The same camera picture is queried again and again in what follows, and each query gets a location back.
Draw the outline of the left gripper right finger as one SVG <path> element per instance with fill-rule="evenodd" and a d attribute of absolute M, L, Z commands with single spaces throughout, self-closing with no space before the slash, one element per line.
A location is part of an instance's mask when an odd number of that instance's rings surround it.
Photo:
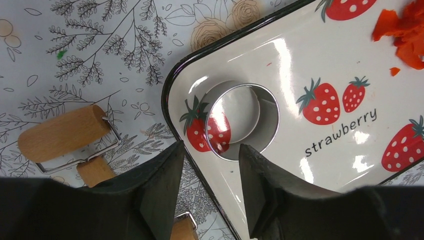
<path fill-rule="evenodd" d="M 248 235 L 258 240 L 421 240 L 422 186 L 368 185 L 346 193 L 311 184 L 239 148 Z"/>

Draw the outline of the orange dough scrap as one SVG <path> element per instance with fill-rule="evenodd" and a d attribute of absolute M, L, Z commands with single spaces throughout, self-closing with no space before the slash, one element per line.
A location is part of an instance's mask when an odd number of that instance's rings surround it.
<path fill-rule="evenodd" d="M 407 66 L 424 69 L 424 2 L 412 0 L 401 16 L 395 10 L 383 9 L 371 34 L 377 42 L 383 36 L 393 37 L 395 55 Z"/>

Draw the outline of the small round metal cup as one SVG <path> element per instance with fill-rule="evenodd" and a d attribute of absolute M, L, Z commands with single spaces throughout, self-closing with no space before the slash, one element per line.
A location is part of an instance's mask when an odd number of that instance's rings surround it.
<path fill-rule="evenodd" d="M 241 145 L 262 153 L 279 129 L 278 102 L 260 84 L 224 81 L 212 87 L 201 101 L 206 104 L 206 143 L 225 161 L 238 161 Z"/>

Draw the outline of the wooden dough roller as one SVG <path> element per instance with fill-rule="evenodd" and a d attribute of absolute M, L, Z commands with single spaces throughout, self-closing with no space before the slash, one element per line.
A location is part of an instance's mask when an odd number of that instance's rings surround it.
<path fill-rule="evenodd" d="M 74 152 L 114 131 L 105 112 L 97 105 L 90 105 L 27 129 L 18 137 L 18 148 L 27 159 L 41 166 L 43 162 Z M 84 187 L 93 188 L 117 176 L 102 155 L 103 151 L 98 151 L 73 162 L 85 183 Z M 195 240 L 196 229 L 190 212 L 174 214 L 168 240 Z"/>

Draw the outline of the strawberry print white tray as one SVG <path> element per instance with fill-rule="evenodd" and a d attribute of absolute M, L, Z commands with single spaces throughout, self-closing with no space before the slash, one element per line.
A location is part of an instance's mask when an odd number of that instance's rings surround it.
<path fill-rule="evenodd" d="M 205 137 L 204 95 L 226 81 L 259 84 L 279 106 L 262 152 L 301 179 L 336 192 L 405 184 L 424 169 L 424 72 L 373 41 L 383 9 L 407 0 L 299 0 L 198 50 L 169 73 L 162 112 L 237 240 L 249 238 L 238 161 Z"/>

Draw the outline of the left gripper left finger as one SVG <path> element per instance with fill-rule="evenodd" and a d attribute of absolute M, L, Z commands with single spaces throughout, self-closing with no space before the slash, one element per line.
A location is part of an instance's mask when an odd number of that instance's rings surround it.
<path fill-rule="evenodd" d="M 149 161 L 95 187 L 50 178 L 1 178 L 3 240 L 168 240 L 185 147 L 177 141 Z"/>

